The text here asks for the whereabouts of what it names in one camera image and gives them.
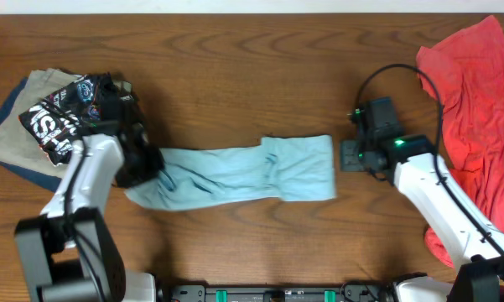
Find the light blue t-shirt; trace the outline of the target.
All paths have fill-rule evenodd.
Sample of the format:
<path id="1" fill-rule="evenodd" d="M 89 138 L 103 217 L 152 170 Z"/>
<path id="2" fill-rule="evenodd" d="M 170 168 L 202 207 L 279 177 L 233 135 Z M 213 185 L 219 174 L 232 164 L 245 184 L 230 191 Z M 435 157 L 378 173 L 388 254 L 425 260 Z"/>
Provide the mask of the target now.
<path id="1" fill-rule="evenodd" d="M 323 201 L 336 197 L 332 138 L 263 137 L 258 146 L 164 148 L 158 175 L 126 190 L 148 209 L 188 211 L 264 198 Z"/>

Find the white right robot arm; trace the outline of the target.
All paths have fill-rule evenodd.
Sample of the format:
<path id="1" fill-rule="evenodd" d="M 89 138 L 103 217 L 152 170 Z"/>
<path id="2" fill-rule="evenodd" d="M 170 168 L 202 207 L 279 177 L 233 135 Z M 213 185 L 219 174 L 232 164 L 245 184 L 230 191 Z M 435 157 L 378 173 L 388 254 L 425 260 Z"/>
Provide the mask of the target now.
<path id="1" fill-rule="evenodd" d="M 341 168 L 366 172 L 404 195 L 443 244 L 456 277 L 412 273 L 379 289 L 380 301 L 504 301 L 504 232 L 477 208 L 427 136 L 403 131 L 392 100 L 355 106 L 356 136 L 341 143 Z"/>

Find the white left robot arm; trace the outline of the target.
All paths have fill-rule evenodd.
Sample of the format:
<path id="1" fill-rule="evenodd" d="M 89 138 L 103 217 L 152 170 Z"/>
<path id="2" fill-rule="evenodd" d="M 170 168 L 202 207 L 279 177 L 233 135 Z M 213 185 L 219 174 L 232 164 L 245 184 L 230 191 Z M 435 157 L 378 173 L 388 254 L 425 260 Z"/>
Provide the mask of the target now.
<path id="1" fill-rule="evenodd" d="M 75 117 L 51 102 L 40 108 L 76 128 L 71 159 L 39 216 L 18 222 L 14 241 L 31 301 L 155 301 L 155 278 L 124 267 L 103 219 L 110 189 L 152 179 L 163 160 L 130 96 L 98 105 L 100 120 Z"/>

